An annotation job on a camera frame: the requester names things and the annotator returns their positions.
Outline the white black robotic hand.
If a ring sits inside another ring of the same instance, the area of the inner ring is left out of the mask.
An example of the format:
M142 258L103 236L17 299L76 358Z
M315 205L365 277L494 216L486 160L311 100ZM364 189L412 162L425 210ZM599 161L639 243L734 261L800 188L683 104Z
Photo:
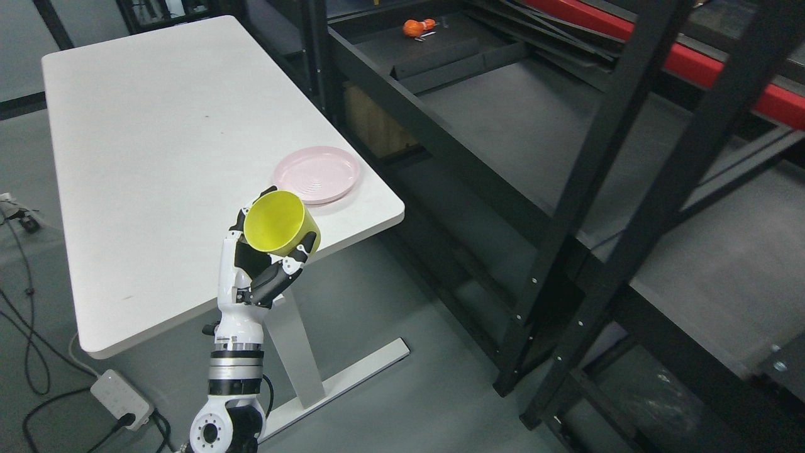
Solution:
M265 313L278 296L299 280L314 254L309 252L313 247L313 232L287 256L259 252L245 241L245 214L259 197L276 190L279 189L271 186L239 209L234 224L225 233L216 298L221 319L213 328L214 350L261 350Z

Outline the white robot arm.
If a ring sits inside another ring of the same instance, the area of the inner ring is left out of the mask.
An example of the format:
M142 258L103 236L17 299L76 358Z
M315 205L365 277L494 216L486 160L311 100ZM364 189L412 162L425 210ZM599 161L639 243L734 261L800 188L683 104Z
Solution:
M258 402L264 383L264 352L210 353L208 396L193 419L181 452L256 452L265 429Z

